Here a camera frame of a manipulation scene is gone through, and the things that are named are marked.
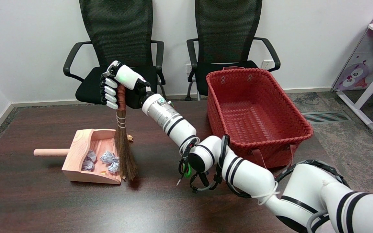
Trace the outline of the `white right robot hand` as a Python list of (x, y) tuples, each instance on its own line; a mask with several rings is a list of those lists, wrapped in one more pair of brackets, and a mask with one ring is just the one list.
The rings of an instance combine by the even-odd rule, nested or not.
[(112, 62), (100, 76), (101, 99), (103, 105), (117, 110), (125, 100), (132, 109), (142, 107), (142, 99), (151, 91), (151, 84), (140, 74), (119, 61)]

